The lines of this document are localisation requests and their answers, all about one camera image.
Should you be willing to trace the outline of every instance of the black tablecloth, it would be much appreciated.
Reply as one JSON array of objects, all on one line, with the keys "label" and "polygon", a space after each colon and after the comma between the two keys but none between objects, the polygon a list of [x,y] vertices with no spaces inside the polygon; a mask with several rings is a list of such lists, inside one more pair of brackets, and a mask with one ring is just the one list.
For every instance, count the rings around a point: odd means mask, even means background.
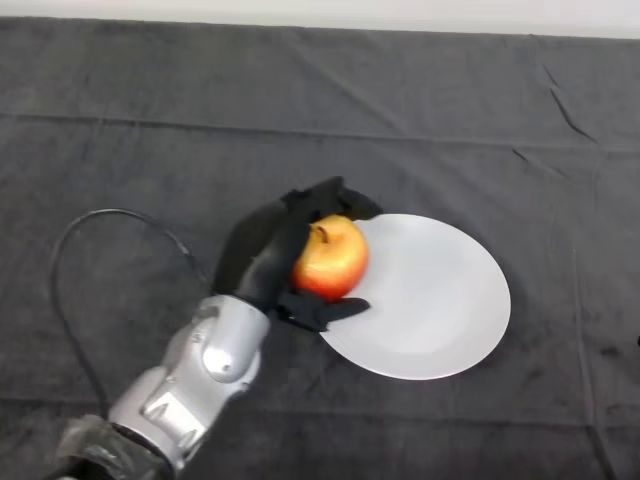
[{"label": "black tablecloth", "polygon": [[[639,136],[633,41],[0,20],[0,476],[96,411],[44,288],[67,222],[144,211],[211,270],[243,214],[338,174],[484,245],[506,336],[407,382],[274,325],[186,478],[637,478]],[[122,218],[74,238],[62,290],[112,400],[204,293]]]}]

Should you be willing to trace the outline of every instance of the apple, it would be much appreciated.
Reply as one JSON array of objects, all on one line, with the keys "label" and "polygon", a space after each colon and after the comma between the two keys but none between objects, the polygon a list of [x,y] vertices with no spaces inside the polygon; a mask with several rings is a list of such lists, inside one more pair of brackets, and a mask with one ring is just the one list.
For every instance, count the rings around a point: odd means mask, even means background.
[{"label": "apple", "polygon": [[331,215],[311,224],[293,284],[335,302],[358,284],[368,263],[369,247],[360,229],[347,217]]}]

